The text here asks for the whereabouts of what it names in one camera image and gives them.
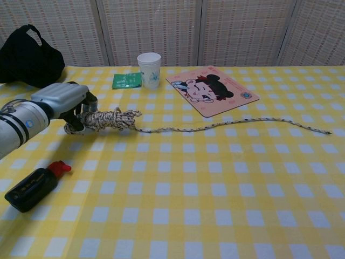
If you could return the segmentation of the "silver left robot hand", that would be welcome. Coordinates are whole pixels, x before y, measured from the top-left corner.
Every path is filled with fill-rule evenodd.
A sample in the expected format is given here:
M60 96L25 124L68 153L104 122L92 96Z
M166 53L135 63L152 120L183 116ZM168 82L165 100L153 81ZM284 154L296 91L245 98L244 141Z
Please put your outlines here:
M98 100L87 86L73 81L54 83L32 94L31 100L48 106L50 119L64 120L67 133L85 135L93 132L79 119L82 112L98 110Z

